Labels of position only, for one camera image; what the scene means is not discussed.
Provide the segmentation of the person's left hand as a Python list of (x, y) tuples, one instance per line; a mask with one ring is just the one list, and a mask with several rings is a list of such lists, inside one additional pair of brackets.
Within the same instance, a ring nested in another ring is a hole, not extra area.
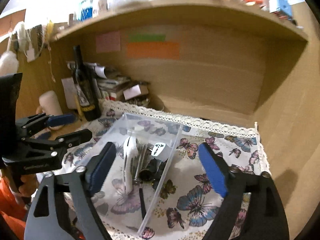
[(22, 175), (15, 197), (18, 201), (22, 198), (30, 198), (36, 192), (38, 187), (39, 181), (36, 174)]

